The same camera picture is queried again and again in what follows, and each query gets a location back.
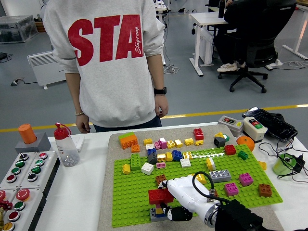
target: orange fruit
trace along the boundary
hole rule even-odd
[[[255,148],[255,142],[249,136],[241,136],[236,140],[237,144],[246,144],[250,151],[253,151]]]

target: wristwatch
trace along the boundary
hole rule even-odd
[[[154,94],[155,95],[166,95],[167,94],[167,88],[166,87],[164,87],[163,89],[154,88]]]

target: jeans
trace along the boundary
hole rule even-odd
[[[104,128],[97,126],[95,124],[94,128],[96,132],[108,132],[108,131],[120,131],[120,130],[130,130],[130,129],[139,129],[139,128],[159,128],[162,126],[162,123],[160,121],[160,118],[158,116],[155,116],[154,119],[150,120],[149,122],[146,122],[144,124],[134,125],[134,126],[128,126],[128,127],[116,127],[116,128]]]

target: water bottle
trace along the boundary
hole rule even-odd
[[[60,123],[55,124],[57,129],[54,131],[54,138],[56,140],[57,148],[59,150],[59,157],[65,167],[72,167],[78,164],[80,156],[78,150],[72,140],[71,130]]]
[[[223,18],[223,15],[225,13],[225,6],[226,6],[226,1],[225,0],[220,0],[219,1],[218,18]]]

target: transparent storage box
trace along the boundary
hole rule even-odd
[[[37,34],[32,15],[0,17],[0,44],[26,42]]]

